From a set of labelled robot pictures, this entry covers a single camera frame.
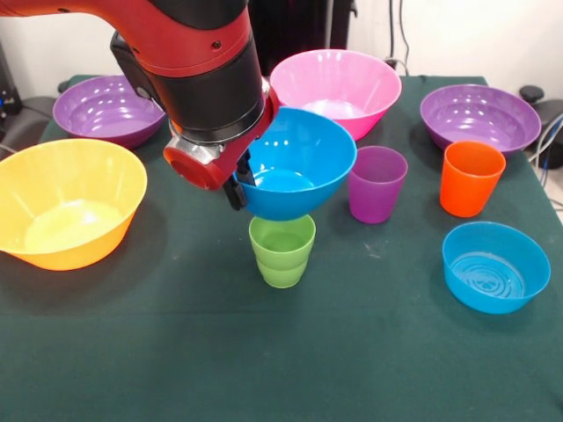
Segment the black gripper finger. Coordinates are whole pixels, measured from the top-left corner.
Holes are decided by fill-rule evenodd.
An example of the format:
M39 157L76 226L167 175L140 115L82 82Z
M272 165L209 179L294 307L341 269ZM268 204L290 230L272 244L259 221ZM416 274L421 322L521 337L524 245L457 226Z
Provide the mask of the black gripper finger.
M233 210L240 211L246 207L244 189L234 176L225 181L223 190Z
M237 162L236 176L237 180L241 184L246 184L249 186L255 186L255 180L252 173L252 168L250 166L251 154L244 153Z

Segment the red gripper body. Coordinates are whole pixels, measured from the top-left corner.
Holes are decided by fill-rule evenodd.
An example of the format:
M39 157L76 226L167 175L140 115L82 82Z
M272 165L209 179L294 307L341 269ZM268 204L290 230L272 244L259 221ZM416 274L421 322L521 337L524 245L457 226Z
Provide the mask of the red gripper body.
M172 138L164 149L166 162L185 180L201 189L221 188L237 169L239 159L267 131L278 112L280 101L274 89L263 86L262 94L265 107L255 124L227 142L194 143L180 133L179 126L170 120Z

